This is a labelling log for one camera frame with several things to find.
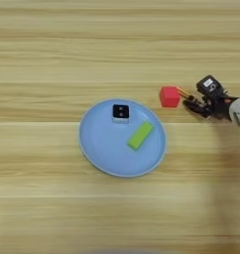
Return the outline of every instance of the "wood grain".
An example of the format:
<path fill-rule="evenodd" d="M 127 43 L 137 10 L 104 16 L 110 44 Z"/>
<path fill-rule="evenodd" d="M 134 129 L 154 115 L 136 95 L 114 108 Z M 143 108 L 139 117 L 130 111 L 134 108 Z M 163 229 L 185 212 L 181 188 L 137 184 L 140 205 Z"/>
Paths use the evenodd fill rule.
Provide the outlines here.
<path fill-rule="evenodd" d="M 0 254 L 240 254 L 240 130 L 159 100 L 209 73 L 240 96 L 240 0 L 1 0 Z M 77 145 L 112 97 L 165 124 L 147 176 L 104 175 Z"/>

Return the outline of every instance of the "green block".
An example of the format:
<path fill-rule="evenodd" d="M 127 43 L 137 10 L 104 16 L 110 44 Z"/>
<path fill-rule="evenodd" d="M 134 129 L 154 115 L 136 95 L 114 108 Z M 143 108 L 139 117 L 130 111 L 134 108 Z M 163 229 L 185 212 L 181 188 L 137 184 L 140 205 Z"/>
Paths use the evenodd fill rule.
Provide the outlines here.
<path fill-rule="evenodd" d="M 128 142 L 128 145 L 132 149 L 137 151 L 153 130 L 154 130 L 154 126 L 152 125 L 152 123 L 148 121 L 144 122 L 139 127 L 139 129 L 133 134 L 133 136 Z"/>

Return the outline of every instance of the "black object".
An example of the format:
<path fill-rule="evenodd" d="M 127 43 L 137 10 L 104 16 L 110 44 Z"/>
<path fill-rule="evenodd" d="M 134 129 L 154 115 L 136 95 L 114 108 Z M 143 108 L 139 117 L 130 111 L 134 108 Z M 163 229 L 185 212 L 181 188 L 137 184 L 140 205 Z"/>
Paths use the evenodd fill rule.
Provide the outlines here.
<path fill-rule="evenodd" d="M 196 85 L 197 91 L 203 94 L 202 101 L 190 96 L 183 104 L 191 111 L 208 118 L 230 120 L 229 107 L 237 97 L 227 95 L 227 91 L 212 75 L 206 76 Z"/>
<path fill-rule="evenodd" d="M 113 105 L 113 117 L 120 119 L 129 119 L 130 110 L 127 105 Z"/>

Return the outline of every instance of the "red block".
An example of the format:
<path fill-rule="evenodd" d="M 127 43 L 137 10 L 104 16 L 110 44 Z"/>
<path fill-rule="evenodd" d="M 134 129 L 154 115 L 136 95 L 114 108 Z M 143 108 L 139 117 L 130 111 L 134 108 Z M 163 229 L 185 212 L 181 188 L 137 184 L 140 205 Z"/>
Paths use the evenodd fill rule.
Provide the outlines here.
<path fill-rule="evenodd" d="M 174 86 L 163 87 L 160 97 L 163 107 L 178 107 L 180 103 L 179 91 Z"/>

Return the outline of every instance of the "plate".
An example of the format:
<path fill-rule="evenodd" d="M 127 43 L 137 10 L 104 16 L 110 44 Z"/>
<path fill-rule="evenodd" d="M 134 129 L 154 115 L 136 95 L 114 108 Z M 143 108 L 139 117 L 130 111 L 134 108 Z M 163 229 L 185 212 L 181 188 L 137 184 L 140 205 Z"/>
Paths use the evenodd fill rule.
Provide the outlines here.
<path fill-rule="evenodd" d="M 128 123 L 113 121 L 114 104 L 128 105 Z M 138 151 L 128 141 L 144 121 L 154 130 Z M 126 99 L 111 99 L 96 104 L 83 116 L 78 140 L 88 161 L 99 170 L 121 178 L 134 178 L 154 170 L 167 150 L 167 136 L 160 119 L 146 106 Z"/>

